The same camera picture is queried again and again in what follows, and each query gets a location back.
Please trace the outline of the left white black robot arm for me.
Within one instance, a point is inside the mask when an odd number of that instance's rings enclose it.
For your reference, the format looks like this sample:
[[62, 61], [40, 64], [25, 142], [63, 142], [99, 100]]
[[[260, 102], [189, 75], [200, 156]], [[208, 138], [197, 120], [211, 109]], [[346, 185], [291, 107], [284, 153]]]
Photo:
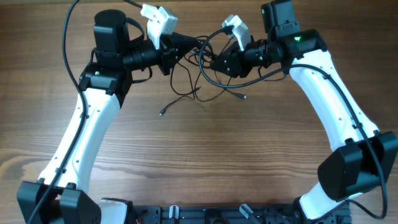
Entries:
[[135, 39], [129, 26], [139, 23], [120, 10], [95, 15], [96, 45], [79, 79], [76, 107], [54, 156], [37, 181], [23, 182], [17, 201], [27, 223], [100, 223], [115, 214], [125, 221], [127, 206], [117, 202], [96, 204], [88, 196], [94, 161], [109, 125], [118, 115], [135, 70], [158, 66], [168, 75], [197, 44], [194, 37], [175, 32], [177, 16], [168, 8], [144, 4], [146, 27]]

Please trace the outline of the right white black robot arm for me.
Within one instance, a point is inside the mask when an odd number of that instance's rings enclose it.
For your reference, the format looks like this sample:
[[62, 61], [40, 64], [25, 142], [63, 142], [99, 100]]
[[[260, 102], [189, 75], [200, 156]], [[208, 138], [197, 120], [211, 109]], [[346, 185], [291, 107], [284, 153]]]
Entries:
[[397, 155], [397, 137], [382, 133], [362, 112], [345, 87], [328, 47], [315, 29], [302, 30], [291, 1], [263, 4], [268, 37], [254, 40], [247, 25], [231, 15], [221, 31], [233, 44], [211, 63], [213, 71], [244, 78], [253, 68], [280, 64], [306, 94], [331, 147], [318, 167], [318, 183], [298, 199], [302, 220], [317, 222], [356, 197], [386, 183]]

